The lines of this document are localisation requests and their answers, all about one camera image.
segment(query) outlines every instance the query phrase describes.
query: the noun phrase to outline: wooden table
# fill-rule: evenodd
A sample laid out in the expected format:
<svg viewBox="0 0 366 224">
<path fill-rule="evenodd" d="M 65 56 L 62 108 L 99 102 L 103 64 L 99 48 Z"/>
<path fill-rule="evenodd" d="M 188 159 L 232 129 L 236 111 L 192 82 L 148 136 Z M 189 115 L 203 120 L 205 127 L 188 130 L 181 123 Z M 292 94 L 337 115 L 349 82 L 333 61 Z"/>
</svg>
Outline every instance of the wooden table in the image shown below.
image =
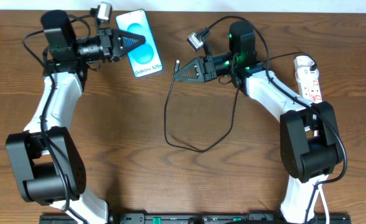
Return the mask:
<svg viewBox="0 0 366 224">
<path fill-rule="evenodd" d="M 21 40 L 41 29 L 43 13 L 0 11 L 0 223 L 37 223 L 39 215 L 57 212 L 21 199 L 4 146 L 8 134 L 21 132 L 31 120 L 42 96 L 42 69 Z M 71 135 L 85 163 L 88 186 L 115 210 L 246 213 L 276 210 L 284 199 L 288 173 L 279 155 L 279 124 L 242 94 L 233 131 L 215 149 L 196 154 L 169 147 L 164 140 L 163 109 L 174 61 L 184 65 L 199 56 L 187 45 L 187 36 L 224 15 L 148 12 L 164 70 L 135 78 L 126 59 L 89 73 Z M 328 206 L 331 212 L 348 212 L 353 223 L 366 223 L 366 14 L 237 15 L 261 30 L 271 56 L 303 50 L 317 60 L 323 99 L 334 106 L 349 157 L 345 178 L 324 187 Z M 212 29 L 209 41 L 215 53 L 227 51 L 231 22 Z M 74 26 L 85 35 L 83 26 Z M 29 45 L 40 54 L 46 40 L 33 37 Z M 259 58 L 265 58 L 259 39 L 256 47 Z M 297 90 L 293 59 L 275 60 L 271 68 Z M 168 133 L 198 147 L 209 145 L 228 129 L 234 92 L 232 85 L 217 81 L 176 83 Z M 317 211 L 323 212 L 320 205 Z"/>
</svg>

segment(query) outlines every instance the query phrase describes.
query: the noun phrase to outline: white cable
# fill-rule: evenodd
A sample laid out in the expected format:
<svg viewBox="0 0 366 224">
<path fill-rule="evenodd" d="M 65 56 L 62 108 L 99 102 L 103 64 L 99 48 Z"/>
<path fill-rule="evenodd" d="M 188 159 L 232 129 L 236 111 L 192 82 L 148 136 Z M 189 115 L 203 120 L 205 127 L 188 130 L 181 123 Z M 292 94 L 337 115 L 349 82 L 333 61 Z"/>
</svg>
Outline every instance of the white cable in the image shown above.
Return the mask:
<svg viewBox="0 0 366 224">
<path fill-rule="evenodd" d="M 330 214 L 328 212 L 326 198 L 324 197 L 324 192 L 322 191 L 322 187 L 319 187 L 320 190 L 320 198 L 322 201 L 322 206 L 324 207 L 324 213 L 326 214 L 326 224 L 330 224 Z"/>
</svg>

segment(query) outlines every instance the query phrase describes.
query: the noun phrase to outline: blue circle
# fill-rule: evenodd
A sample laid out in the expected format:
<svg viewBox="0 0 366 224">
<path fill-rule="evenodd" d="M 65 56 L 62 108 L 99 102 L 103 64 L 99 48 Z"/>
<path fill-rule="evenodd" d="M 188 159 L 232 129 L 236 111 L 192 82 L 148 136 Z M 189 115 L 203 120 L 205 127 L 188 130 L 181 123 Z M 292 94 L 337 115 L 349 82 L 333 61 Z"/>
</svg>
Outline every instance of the blue circle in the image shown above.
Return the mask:
<svg viewBox="0 0 366 224">
<path fill-rule="evenodd" d="M 128 32 L 132 32 L 134 34 L 145 35 L 146 31 L 143 26 L 140 24 L 134 23 L 129 25 Z M 140 64 L 149 63 L 154 57 L 153 48 L 146 42 L 145 44 L 139 46 L 137 49 L 134 49 L 130 52 L 130 56 L 133 60 Z"/>
</svg>

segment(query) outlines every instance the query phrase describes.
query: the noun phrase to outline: wooden tabletop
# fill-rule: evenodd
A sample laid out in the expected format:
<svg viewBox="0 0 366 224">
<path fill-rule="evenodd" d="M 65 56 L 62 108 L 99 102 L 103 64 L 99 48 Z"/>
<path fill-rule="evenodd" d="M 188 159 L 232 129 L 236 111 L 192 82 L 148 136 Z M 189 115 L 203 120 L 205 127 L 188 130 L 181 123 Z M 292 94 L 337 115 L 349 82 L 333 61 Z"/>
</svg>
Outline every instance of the wooden tabletop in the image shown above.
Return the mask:
<svg viewBox="0 0 366 224">
<path fill-rule="evenodd" d="M 44 11 L 0 11 L 0 223 L 37 223 L 57 210 L 25 203 L 17 190 L 5 140 L 31 120 L 44 89 L 40 65 L 22 37 L 41 29 Z M 82 16 L 87 12 L 72 12 Z M 149 213 L 246 213 L 276 210 L 288 173 L 279 154 L 279 124 L 259 103 L 240 94 L 230 135 L 205 154 L 165 143 L 163 110 L 174 61 L 196 54 L 186 43 L 193 31 L 227 13 L 148 12 L 164 70 L 135 78 L 128 59 L 89 72 L 73 116 L 71 135 L 87 170 L 87 185 L 117 211 Z M 320 70 L 322 97 L 333 105 L 349 168 L 338 183 L 324 186 L 330 212 L 348 212 L 366 223 L 366 14 L 236 13 L 263 33 L 271 56 L 302 50 Z M 212 29 L 214 53 L 228 50 L 224 21 Z M 78 34 L 85 28 L 74 24 Z M 29 39 L 40 54 L 43 34 Z M 259 58 L 265 50 L 257 39 Z M 297 91 L 294 57 L 276 59 L 271 69 Z M 176 83 L 168 133 L 206 147 L 229 127 L 232 85 Z M 335 168 L 336 176 L 342 164 Z M 318 212 L 323 212 L 320 203 Z"/>
</svg>

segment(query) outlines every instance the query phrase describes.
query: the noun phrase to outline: white background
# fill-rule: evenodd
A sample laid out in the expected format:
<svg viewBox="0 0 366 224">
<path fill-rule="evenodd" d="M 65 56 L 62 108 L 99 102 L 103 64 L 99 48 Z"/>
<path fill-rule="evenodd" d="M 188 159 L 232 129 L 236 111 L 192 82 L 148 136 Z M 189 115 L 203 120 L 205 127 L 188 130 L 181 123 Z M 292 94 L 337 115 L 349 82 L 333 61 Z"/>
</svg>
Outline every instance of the white background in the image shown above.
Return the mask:
<svg viewBox="0 0 366 224">
<path fill-rule="evenodd" d="M 0 9 L 88 10 L 101 0 L 0 0 Z M 104 0 L 114 10 L 366 13 L 366 0 Z"/>
</svg>

